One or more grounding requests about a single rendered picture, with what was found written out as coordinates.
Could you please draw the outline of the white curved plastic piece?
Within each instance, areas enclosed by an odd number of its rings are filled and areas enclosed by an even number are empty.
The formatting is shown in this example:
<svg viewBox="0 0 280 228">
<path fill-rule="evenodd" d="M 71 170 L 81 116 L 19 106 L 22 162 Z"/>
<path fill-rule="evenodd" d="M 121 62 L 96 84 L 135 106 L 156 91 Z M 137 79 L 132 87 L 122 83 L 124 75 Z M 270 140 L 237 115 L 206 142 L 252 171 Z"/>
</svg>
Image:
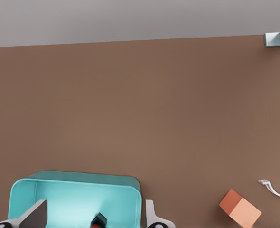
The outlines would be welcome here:
<svg viewBox="0 0 280 228">
<path fill-rule="evenodd" d="M 263 180 L 258 180 L 258 183 L 261 185 L 264 185 L 268 191 L 270 191 L 272 194 L 276 195 L 277 197 L 280 198 L 280 193 L 278 193 L 272 186 L 271 182 L 263 179 Z"/>
</svg>

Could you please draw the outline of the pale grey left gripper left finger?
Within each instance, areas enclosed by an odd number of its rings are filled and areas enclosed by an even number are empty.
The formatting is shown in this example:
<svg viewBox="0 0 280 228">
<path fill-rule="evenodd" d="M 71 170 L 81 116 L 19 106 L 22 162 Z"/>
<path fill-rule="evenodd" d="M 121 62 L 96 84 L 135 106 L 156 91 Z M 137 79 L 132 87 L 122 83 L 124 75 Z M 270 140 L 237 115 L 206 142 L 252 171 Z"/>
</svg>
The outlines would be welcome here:
<svg viewBox="0 0 280 228">
<path fill-rule="evenodd" d="M 45 228 L 47 200 L 39 200 L 21 216 L 0 222 L 0 228 Z"/>
</svg>

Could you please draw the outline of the silver frame post foot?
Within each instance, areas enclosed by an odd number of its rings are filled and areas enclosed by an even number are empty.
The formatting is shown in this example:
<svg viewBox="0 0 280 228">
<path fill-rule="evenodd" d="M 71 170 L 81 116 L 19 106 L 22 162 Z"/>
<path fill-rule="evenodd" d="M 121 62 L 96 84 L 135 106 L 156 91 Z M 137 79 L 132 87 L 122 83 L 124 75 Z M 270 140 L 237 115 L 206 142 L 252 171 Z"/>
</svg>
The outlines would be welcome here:
<svg viewBox="0 0 280 228">
<path fill-rule="evenodd" d="M 263 35 L 264 46 L 269 47 L 280 47 L 280 32 L 269 32 Z"/>
</svg>

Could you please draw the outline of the red button with dark base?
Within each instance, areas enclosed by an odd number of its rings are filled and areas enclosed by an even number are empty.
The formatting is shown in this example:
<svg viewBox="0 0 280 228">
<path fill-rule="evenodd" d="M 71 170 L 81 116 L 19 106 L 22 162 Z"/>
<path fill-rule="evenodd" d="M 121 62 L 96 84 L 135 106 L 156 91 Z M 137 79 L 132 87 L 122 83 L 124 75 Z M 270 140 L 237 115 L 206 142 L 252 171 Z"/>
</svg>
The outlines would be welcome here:
<svg viewBox="0 0 280 228">
<path fill-rule="evenodd" d="M 107 218 L 102 213 L 98 213 L 91 221 L 89 228 L 106 228 L 107 222 Z"/>
</svg>

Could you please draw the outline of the blue storage box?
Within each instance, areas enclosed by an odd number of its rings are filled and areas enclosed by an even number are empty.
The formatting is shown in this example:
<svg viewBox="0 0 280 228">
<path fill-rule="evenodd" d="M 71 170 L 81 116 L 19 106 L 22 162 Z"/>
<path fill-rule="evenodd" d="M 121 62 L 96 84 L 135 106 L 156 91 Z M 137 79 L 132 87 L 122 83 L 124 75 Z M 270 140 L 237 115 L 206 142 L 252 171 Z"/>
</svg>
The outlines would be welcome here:
<svg viewBox="0 0 280 228">
<path fill-rule="evenodd" d="M 10 191 L 8 218 L 47 200 L 47 228 L 89 228 L 102 213 L 107 228 L 140 228 L 139 181 L 130 176 L 40 171 L 16 181 Z"/>
</svg>

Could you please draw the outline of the orange cube block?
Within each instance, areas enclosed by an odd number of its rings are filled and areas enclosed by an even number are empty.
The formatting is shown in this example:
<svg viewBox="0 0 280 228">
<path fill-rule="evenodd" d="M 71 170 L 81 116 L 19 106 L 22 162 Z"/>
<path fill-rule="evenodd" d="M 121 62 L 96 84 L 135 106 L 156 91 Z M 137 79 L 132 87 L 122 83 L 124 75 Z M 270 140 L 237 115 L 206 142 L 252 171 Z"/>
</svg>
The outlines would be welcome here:
<svg viewBox="0 0 280 228">
<path fill-rule="evenodd" d="M 220 208 L 243 228 L 252 228 L 262 212 L 233 189 L 219 203 Z"/>
</svg>

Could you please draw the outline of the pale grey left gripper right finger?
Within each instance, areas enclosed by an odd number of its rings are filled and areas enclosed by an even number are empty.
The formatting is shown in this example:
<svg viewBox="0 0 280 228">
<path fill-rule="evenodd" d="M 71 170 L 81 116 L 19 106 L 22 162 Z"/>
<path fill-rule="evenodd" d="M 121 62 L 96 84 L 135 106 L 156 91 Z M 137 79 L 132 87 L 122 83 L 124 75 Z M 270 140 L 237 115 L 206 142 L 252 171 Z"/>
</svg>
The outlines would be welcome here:
<svg viewBox="0 0 280 228">
<path fill-rule="evenodd" d="M 172 221 L 159 218 L 155 214 L 153 200 L 145 200 L 146 204 L 146 228 L 175 228 L 175 224 Z"/>
</svg>

